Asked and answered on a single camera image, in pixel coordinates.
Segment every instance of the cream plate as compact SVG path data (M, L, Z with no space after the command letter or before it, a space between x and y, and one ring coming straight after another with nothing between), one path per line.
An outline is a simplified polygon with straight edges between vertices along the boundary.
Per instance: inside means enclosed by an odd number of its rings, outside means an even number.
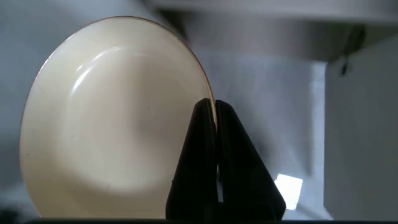
M21 169L37 211L164 218L203 98L213 102L198 60L155 22L112 17L73 34L44 63L22 118Z

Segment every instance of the white surface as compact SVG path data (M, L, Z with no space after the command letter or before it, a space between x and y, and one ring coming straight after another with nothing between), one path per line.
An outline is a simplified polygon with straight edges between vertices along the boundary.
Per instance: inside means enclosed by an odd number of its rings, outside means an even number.
M300 198L302 184L303 180L299 178L290 177L283 174L278 174L276 177L275 185L285 200L286 209L296 209Z
M157 24L117 17L73 34L40 70L22 118L22 176L37 211L165 218L204 98L211 90L195 56Z
M325 206L336 219L398 220L398 36L331 64L326 76Z

